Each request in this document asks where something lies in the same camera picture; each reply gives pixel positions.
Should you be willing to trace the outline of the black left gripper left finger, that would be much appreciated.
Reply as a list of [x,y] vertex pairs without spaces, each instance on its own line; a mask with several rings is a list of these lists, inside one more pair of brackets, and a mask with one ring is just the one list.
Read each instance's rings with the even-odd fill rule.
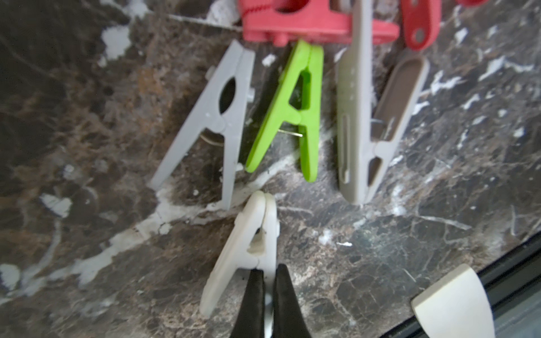
[[265,283],[261,270],[251,270],[231,338],[265,337]]

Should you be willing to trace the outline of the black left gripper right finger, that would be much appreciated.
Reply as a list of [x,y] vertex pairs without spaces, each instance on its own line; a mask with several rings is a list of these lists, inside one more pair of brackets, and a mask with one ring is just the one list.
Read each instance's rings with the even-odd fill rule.
[[311,338],[301,313],[290,272],[285,264],[279,264],[276,270],[273,287],[273,317],[273,337]]

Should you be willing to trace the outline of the white clothespin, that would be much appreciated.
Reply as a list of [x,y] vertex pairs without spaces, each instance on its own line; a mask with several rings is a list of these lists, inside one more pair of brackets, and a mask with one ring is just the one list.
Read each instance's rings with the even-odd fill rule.
[[237,270],[261,271],[264,336],[271,337],[279,235],[280,223],[274,196],[256,191],[235,218],[235,226],[204,287],[199,312],[206,317],[211,316]]

